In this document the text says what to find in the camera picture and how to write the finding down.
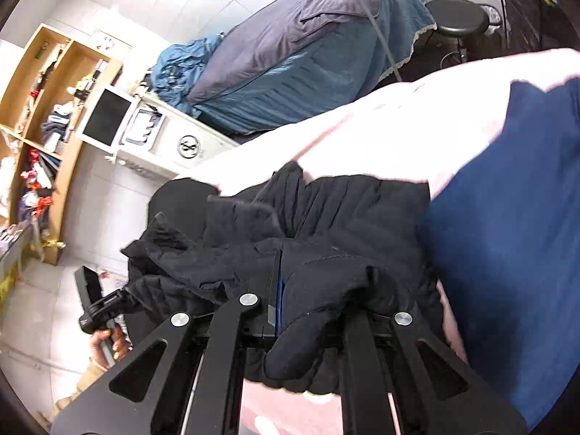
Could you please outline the left hand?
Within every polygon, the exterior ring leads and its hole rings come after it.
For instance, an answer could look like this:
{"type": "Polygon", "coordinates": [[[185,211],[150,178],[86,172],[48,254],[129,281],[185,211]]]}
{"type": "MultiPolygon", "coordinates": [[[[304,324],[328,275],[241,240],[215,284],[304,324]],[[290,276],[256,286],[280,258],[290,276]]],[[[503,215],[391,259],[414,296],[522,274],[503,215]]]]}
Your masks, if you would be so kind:
{"type": "Polygon", "coordinates": [[[98,366],[108,369],[131,352],[132,344],[119,325],[98,330],[90,337],[90,358],[98,366]]]}

